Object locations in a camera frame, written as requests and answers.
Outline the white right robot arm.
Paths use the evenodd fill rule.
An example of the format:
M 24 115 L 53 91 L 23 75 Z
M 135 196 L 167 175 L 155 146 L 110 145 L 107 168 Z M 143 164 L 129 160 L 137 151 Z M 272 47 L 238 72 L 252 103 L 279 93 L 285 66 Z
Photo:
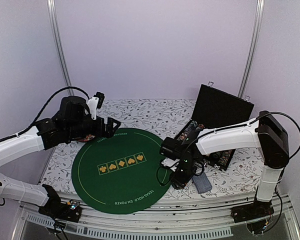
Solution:
M 186 184 L 195 174 L 195 162 L 212 153 L 245 148 L 258 149 L 263 158 L 263 169 L 249 206 L 252 218 L 259 218 L 268 210 L 281 172 L 290 161 L 288 133 L 274 117 L 276 112 L 261 111 L 248 121 L 213 129 L 195 130 L 184 141 L 166 137 L 159 153 L 167 159 L 178 160 L 174 176 L 178 186 Z

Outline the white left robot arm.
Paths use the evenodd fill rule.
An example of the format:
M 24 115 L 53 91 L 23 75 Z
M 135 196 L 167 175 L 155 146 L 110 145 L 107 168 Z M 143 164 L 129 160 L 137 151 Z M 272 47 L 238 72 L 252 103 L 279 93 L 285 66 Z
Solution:
M 63 97 L 59 110 L 53 117 L 35 121 L 24 133 L 18 133 L 0 142 L 0 167 L 28 154 L 82 140 L 89 135 L 111 138 L 121 122 L 97 115 L 103 100 L 101 93 L 87 100 L 79 96 Z M 45 207 L 53 217 L 60 217 L 65 211 L 59 195 L 51 186 L 25 183 L 2 173 L 0 198 Z

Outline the red floral round tin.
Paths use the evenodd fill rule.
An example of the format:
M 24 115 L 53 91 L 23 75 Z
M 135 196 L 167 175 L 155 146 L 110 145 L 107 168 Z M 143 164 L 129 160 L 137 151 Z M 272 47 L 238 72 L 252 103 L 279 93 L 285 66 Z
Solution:
M 80 142 L 80 143 L 86 143 L 86 142 L 93 140 L 95 137 L 96 137 L 95 135 L 88 134 L 83 138 L 77 139 L 76 141 Z

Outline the blue playing card deck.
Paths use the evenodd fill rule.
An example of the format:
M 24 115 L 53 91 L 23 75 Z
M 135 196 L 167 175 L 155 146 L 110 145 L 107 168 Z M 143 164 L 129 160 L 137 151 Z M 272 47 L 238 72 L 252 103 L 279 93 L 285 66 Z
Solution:
M 213 186 L 209 181 L 205 173 L 202 173 L 199 176 L 194 175 L 192 181 L 196 187 L 196 190 L 199 194 L 204 194 L 212 190 Z

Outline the round green poker mat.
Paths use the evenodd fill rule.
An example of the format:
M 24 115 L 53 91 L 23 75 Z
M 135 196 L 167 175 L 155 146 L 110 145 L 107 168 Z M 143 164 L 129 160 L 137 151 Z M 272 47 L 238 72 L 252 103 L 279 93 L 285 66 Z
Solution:
M 158 202 L 170 188 L 170 169 L 160 167 L 162 139 L 146 130 L 120 128 L 111 138 L 84 144 L 71 169 L 76 194 L 93 209 L 131 214 Z

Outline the black poker chip case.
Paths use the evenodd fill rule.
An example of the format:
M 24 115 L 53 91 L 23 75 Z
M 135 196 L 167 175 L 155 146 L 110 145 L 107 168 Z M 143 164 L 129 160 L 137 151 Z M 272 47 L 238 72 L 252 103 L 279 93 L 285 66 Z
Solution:
M 249 120 L 253 108 L 254 104 L 249 101 L 202 84 L 190 121 L 183 129 L 191 121 L 204 125 L 205 129 L 239 124 Z M 190 132 L 184 141 L 180 141 L 182 147 L 186 148 L 196 138 L 193 132 Z

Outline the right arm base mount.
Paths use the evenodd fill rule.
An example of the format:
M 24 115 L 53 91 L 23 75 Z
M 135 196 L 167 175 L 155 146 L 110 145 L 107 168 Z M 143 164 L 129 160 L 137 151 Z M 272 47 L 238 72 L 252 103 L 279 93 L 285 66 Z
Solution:
M 274 213 L 272 201 L 263 202 L 254 200 L 252 203 L 235 206 L 231 208 L 231 217 L 235 223 L 246 222 L 262 218 L 260 221 L 255 221 L 247 224 L 247 229 L 255 235 L 264 233 L 269 224 L 266 217 L 271 217 Z

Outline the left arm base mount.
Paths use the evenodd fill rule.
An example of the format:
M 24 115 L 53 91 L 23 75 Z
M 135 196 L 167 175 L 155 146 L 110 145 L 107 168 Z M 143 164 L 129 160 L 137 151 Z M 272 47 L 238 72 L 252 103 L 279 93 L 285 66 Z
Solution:
M 38 212 L 52 219 L 78 223 L 83 210 L 80 203 L 72 199 L 67 203 L 62 203 L 60 196 L 52 186 L 47 184 L 42 186 L 47 191 L 48 200 L 45 205 L 39 206 Z

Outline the left aluminium frame post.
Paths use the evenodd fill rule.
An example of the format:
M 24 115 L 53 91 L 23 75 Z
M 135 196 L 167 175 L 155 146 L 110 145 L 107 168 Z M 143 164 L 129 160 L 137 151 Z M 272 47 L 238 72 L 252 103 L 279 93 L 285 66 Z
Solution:
M 47 0 L 47 10 L 52 30 L 52 36 L 54 40 L 54 44 L 56 47 L 57 57 L 61 68 L 61 73 L 63 76 L 63 80 L 66 87 L 71 87 L 71 78 L 69 75 L 66 58 L 62 46 L 62 39 L 58 24 L 57 10 L 56 10 L 56 2 L 54 0 Z

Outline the aluminium frame post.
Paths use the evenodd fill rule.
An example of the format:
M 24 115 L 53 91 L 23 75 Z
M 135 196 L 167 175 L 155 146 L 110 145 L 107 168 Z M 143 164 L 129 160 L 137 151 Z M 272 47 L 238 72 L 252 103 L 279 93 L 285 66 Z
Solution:
M 263 19 L 263 12 L 264 12 L 264 0 L 257 0 L 256 1 L 256 9 L 255 9 L 255 16 L 254 16 L 254 22 L 253 22 L 253 28 L 252 28 L 252 34 L 251 34 L 251 40 L 250 45 L 248 49 L 248 55 L 242 75 L 242 80 L 240 83 L 239 91 L 238 91 L 238 97 L 241 99 L 245 98 L 245 92 L 246 88 L 248 86 L 249 77 L 254 61 L 254 56 L 256 52 L 256 48 L 258 45 L 258 39 L 260 35 L 260 30 L 262 26 L 262 19 Z
M 54 44 L 56 47 L 57 57 L 61 68 L 61 73 L 63 76 L 63 80 L 66 87 L 71 87 L 71 78 L 69 75 L 66 58 L 62 46 L 62 39 L 58 24 L 57 10 L 56 10 L 56 2 L 54 0 L 47 0 L 47 10 L 52 30 L 52 36 L 54 40 Z

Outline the right aluminium frame post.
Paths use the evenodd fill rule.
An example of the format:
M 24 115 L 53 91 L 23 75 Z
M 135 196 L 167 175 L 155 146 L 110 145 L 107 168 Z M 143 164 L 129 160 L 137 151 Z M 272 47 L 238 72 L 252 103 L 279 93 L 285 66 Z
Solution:
M 264 0 L 257 0 L 256 1 L 256 9 L 255 9 L 255 16 L 254 16 L 254 22 L 253 22 L 253 28 L 252 28 L 252 34 L 251 34 L 251 40 L 250 45 L 248 49 L 248 55 L 242 75 L 242 80 L 240 83 L 239 91 L 238 91 L 238 97 L 241 99 L 245 98 L 245 92 L 246 88 L 248 86 L 249 77 L 254 61 L 254 56 L 256 52 L 256 48 L 258 45 L 258 39 L 260 35 L 260 30 L 262 26 L 262 19 L 263 19 L 263 12 L 264 12 Z

